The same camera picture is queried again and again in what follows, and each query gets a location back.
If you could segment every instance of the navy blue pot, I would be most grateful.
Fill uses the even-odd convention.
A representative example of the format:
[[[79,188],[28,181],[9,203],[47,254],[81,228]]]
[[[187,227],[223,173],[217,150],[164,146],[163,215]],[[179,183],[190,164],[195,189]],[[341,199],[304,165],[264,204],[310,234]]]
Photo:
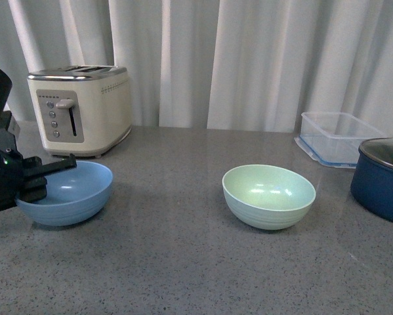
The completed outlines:
[[[393,222],[393,139],[366,140],[359,151],[351,193],[370,212]]]

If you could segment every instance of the countertop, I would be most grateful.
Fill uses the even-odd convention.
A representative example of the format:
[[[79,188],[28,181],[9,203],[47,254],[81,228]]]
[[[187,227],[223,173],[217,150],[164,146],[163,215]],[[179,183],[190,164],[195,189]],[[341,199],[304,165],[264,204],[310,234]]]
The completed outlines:
[[[20,123],[25,158],[44,151]],[[310,159],[292,134],[133,127],[99,159],[114,173],[93,218],[49,227],[0,212],[0,314],[393,314],[393,223],[357,204],[351,169]],[[243,164],[316,188],[285,230],[229,210],[221,179]]]

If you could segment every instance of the glass lid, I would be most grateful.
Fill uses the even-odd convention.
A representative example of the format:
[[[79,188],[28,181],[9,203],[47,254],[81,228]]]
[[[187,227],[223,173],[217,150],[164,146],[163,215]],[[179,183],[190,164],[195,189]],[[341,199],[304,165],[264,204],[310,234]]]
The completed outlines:
[[[378,138],[363,141],[360,151],[367,157],[393,169],[393,138]]]

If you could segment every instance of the robotic arm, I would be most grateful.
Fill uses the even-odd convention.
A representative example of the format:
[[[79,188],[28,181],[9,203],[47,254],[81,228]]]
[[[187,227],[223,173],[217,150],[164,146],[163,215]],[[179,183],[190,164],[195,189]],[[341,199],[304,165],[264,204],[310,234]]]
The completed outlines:
[[[14,207],[15,197],[26,202],[46,197],[46,175],[76,167],[75,156],[42,165],[40,157],[23,158],[17,150],[17,124],[10,111],[3,112],[12,82],[0,70],[0,211]]]

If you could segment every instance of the curtain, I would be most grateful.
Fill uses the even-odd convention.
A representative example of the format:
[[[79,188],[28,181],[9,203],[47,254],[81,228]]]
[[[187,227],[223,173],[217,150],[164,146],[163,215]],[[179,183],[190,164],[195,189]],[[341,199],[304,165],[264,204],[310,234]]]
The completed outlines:
[[[347,112],[393,137],[393,0],[0,0],[8,105],[29,72],[125,66],[135,125],[297,132]]]

